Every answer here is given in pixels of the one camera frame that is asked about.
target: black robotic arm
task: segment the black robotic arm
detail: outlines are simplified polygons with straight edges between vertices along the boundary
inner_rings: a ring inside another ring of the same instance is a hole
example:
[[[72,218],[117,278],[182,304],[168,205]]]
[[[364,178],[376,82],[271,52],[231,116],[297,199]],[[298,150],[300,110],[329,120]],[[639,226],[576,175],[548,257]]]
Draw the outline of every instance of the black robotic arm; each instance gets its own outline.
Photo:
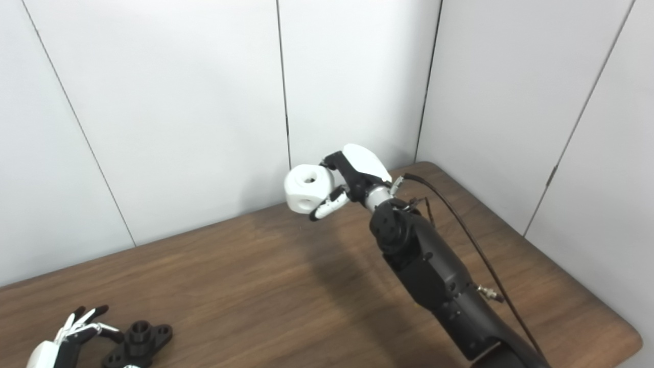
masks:
[[[490,308],[466,266],[432,224],[414,206],[394,197],[400,182],[391,185],[374,154],[348,145],[320,165],[338,171],[345,185],[309,218],[317,221],[337,210],[346,203],[345,196],[369,209],[370,231],[385,261],[413,300],[429,310],[463,355],[474,361],[473,368],[549,368],[545,358]]]

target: black cable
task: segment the black cable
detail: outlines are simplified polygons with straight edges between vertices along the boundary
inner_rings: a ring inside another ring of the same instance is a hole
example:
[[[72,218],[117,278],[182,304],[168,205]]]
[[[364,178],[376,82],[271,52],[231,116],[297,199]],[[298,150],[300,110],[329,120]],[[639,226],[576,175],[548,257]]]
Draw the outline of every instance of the black cable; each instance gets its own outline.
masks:
[[[427,214],[429,215],[429,222],[432,223],[433,228],[436,228],[436,222],[434,222],[434,215],[432,215],[432,207],[429,205],[429,198],[424,197],[424,204],[427,206]]]
[[[477,253],[481,257],[481,260],[486,265],[486,268],[488,268],[488,270],[490,272],[490,275],[492,276],[493,280],[495,280],[495,283],[500,288],[500,292],[504,296],[504,299],[506,300],[506,304],[508,304],[509,308],[511,308],[511,311],[513,312],[513,315],[515,316],[515,319],[518,320],[518,323],[520,324],[520,326],[525,331],[527,337],[529,338],[529,341],[531,341],[532,345],[534,345],[534,348],[536,349],[536,351],[543,357],[543,359],[545,359],[545,354],[543,354],[543,350],[540,349],[540,346],[538,346],[538,343],[536,342],[536,339],[532,335],[531,331],[529,331],[529,328],[526,326],[525,321],[523,321],[522,317],[520,317],[520,314],[518,313],[517,309],[513,305],[513,302],[509,298],[509,294],[506,292],[506,289],[504,289],[504,286],[502,285],[502,282],[500,281],[500,277],[497,276],[497,273],[495,273],[495,269],[492,267],[491,262],[489,261],[489,259],[484,254],[484,251],[481,249],[481,246],[479,245],[479,243],[477,243],[477,240],[475,239],[474,235],[472,235],[472,233],[470,232],[470,229],[468,229],[468,226],[466,225],[466,223],[463,222],[463,218],[461,218],[461,216],[454,209],[454,207],[452,207],[452,204],[450,203],[450,201],[448,201],[445,198],[445,196],[443,196],[438,191],[438,189],[436,189],[435,186],[431,185],[427,180],[425,180],[425,179],[423,179],[423,178],[421,178],[421,177],[419,177],[417,175],[413,175],[413,174],[409,174],[409,173],[404,174],[403,177],[406,180],[417,181],[418,183],[424,185],[425,187],[428,187],[432,192],[434,192],[438,196],[438,198],[441,199],[441,201],[443,201],[443,203],[447,206],[447,208],[454,215],[454,217],[456,217],[456,220],[458,221],[459,225],[461,225],[461,227],[463,228],[463,231],[466,233],[466,235],[468,235],[468,238],[470,239],[470,242],[472,242],[472,245],[475,247],[475,249],[477,250]]]

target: wooden table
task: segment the wooden table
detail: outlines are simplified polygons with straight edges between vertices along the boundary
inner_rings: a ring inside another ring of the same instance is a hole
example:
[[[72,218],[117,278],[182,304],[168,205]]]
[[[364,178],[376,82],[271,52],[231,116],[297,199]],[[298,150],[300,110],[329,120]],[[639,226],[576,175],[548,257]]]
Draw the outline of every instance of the wooden table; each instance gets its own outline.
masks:
[[[495,265],[553,367],[615,367],[639,334],[433,164],[411,172],[440,188]],[[493,286],[461,228],[428,196],[438,230]],[[370,214],[350,204],[311,223],[285,204],[266,208],[0,289],[0,367],[24,368],[78,305],[109,304],[99,320],[173,326],[153,367],[469,367],[382,260]],[[494,308],[514,328],[504,304]],[[96,338],[79,367],[99,367],[114,344]]]

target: white wall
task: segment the white wall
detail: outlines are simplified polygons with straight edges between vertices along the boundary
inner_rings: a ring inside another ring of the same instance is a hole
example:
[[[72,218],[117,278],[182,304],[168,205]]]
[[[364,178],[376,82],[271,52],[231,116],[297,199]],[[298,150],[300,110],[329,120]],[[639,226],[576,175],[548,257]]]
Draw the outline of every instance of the white wall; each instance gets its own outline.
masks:
[[[26,0],[137,244],[283,201],[270,0]]]
[[[629,4],[444,2],[418,160],[524,232]]]
[[[626,318],[654,361],[654,3],[637,0],[526,237]]]
[[[0,50],[0,285],[132,247],[20,1]]]
[[[413,163],[439,1],[279,0],[292,165],[358,143]]]

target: white cube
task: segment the white cube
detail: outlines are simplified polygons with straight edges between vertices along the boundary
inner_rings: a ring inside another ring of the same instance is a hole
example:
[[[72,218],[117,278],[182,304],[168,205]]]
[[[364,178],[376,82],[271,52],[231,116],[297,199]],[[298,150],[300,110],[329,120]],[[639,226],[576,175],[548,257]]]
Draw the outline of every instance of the white cube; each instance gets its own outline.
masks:
[[[286,203],[297,213],[311,213],[334,190],[334,176],[320,165],[298,165],[284,180]]]

